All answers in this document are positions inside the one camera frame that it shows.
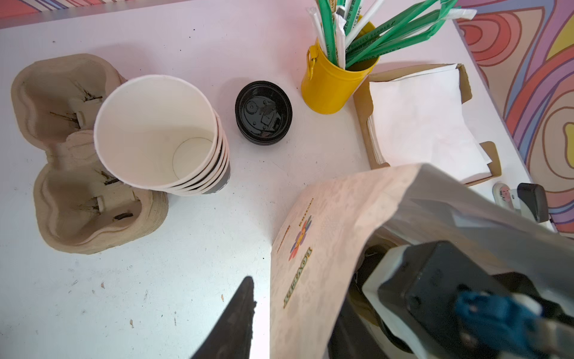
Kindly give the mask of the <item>silver black stapler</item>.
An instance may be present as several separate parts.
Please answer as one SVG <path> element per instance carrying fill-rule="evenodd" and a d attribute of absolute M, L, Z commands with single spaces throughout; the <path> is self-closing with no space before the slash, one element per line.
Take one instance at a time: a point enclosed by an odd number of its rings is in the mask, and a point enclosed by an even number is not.
<path fill-rule="evenodd" d="M 511 188 L 502 182 L 497 182 L 493 186 L 493 198 L 498 206 L 549 230 L 557 231 L 549 213 L 546 191 L 542 185 L 522 182 L 517 188 Z"/>

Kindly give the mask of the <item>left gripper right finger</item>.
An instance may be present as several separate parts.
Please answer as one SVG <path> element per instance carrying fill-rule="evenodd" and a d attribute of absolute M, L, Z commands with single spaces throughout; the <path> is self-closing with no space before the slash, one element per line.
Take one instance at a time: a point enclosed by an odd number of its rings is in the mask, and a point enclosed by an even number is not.
<path fill-rule="evenodd" d="M 349 299 L 343 302 L 327 350 L 331 359 L 388 358 L 360 320 Z"/>

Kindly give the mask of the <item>stack of paper coffee cups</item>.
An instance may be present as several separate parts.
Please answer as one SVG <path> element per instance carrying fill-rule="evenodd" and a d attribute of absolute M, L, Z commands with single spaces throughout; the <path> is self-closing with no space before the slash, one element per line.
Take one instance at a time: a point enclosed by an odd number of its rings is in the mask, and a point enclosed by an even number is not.
<path fill-rule="evenodd" d="M 214 194 L 231 175 L 221 118 L 197 87 L 174 76 L 141 76 L 112 91 L 97 113 L 94 144 L 105 168 L 135 188 Z"/>

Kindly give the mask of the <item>stack of black cup lids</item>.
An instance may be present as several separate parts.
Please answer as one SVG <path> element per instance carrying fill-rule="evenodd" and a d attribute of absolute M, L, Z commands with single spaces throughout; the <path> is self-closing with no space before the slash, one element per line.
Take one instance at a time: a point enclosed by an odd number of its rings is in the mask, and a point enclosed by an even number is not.
<path fill-rule="evenodd" d="M 248 141 L 270 146 L 288 133 L 293 110 L 282 88 L 272 82 L 255 81 L 237 96 L 235 115 L 239 131 Z"/>

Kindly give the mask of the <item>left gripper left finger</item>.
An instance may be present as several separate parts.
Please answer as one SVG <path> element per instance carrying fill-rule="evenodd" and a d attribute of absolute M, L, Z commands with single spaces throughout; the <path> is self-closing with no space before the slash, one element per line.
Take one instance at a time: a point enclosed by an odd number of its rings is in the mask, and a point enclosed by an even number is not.
<path fill-rule="evenodd" d="M 191 358 L 249 358 L 256 306 L 254 280 L 246 276 L 209 336 Z"/>

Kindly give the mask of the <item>yellow metal bucket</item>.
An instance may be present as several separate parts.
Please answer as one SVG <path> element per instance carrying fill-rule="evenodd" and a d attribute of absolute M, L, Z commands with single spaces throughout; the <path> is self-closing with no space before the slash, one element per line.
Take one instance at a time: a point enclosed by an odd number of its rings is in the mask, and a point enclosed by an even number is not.
<path fill-rule="evenodd" d="M 374 70 L 378 61 L 379 58 L 361 61 L 350 70 L 343 70 L 328 61 L 316 40 L 306 55 L 306 73 L 301 83 L 303 100 L 314 112 L 335 114 Z"/>

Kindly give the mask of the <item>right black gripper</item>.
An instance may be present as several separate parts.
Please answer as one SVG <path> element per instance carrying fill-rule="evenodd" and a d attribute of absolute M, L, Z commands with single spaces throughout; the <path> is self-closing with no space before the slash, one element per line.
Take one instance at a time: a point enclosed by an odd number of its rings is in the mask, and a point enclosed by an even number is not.
<path fill-rule="evenodd" d="M 573 318 L 559 304 L 451 242 L 368 248 L 360 291 L 390 342 L 418 358 L 573 356 Z"/>

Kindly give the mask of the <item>white paper takeout bag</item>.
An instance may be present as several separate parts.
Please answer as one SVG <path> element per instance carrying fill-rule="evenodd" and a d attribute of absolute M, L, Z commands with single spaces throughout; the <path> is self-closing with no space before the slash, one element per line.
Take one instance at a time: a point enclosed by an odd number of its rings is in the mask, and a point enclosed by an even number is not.
<path fill-rule="evenodd" d="M 368 242 L 446 240 L 490 274 L 526 275 L 573 312 L 573 241 L 431 165 L 382 168 L 302 191 L 272 246 L 270 353 L 320 358 Z"/>

